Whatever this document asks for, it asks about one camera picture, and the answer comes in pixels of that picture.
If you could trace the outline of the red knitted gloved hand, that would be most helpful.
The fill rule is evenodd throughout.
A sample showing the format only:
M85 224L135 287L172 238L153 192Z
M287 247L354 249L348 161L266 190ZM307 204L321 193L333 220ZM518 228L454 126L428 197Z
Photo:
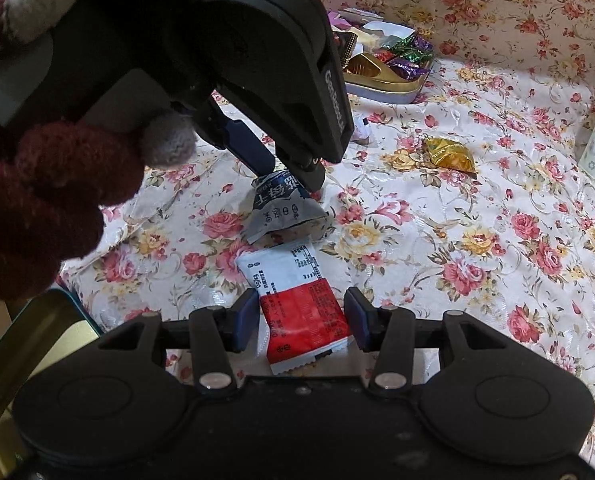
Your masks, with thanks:
M146 168L185 164L195 122L157 79L175 0L0 0L0 300L89 255Z

